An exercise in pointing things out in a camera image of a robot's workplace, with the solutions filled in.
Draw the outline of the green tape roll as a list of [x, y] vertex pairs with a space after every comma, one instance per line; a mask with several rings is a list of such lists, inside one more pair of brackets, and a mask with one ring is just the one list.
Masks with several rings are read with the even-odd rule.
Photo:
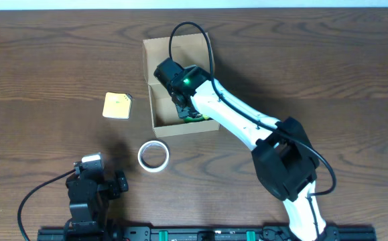
[[184, 122], [185, 123], [196, 123], [196, 122], [201, 122], [201, 121], [207, 121], [209, 118], [210, 118], [209, 116], [199, 114], [196, 117], [187, 116], [184, 119]]

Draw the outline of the yellow sticky note pad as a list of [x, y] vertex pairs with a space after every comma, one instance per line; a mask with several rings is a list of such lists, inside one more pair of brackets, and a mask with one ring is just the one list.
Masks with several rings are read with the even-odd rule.
[[105, 118], [128, 119], [132, 97], [129, 94], [108, 92], [105, 95], [102, 115]]

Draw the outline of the white tape roll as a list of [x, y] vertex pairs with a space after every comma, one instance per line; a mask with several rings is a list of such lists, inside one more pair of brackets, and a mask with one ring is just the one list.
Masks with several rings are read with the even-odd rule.
[[164, 142], [151, 140], [142, 144], [137, 154], [137, 160], [145, 171], [159, 173], [170, 162], [170, 150]]

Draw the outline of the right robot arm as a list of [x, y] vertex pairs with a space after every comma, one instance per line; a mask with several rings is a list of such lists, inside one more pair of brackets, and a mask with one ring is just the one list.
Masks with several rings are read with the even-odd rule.
[[297, 120], [260, 113], [196, 65], [183, 68], [167, 58], [153, 75], [187, 116], [210, 117], [241, 140], [251, 152], [259, 182], [283, 202], [292, 234], [319, 240], [326, 227], [314, 195], [320, 161]]

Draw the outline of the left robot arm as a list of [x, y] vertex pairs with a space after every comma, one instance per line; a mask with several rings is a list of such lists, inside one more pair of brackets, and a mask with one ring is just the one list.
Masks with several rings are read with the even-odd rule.
[[77, 162], [66, 180], [75, 234], [100, 234], [107, 229], [109, 202], [129, 190], [122, 170], [105, 179], [101, 161]]

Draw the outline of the brown cardboard box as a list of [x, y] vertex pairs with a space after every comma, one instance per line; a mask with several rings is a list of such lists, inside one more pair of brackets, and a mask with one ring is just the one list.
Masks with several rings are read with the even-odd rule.
[[217, 131], [215, 120], [185, 122], [178, 116], [176, 105], [166, 88], [153, 75], [157, 66], [171, 54], [183, 67], [196, 64], [209, 71], [208, 49], [201, 33], [143, 40], [143, 72], [148, 84], [152, 129], [157, 138]]

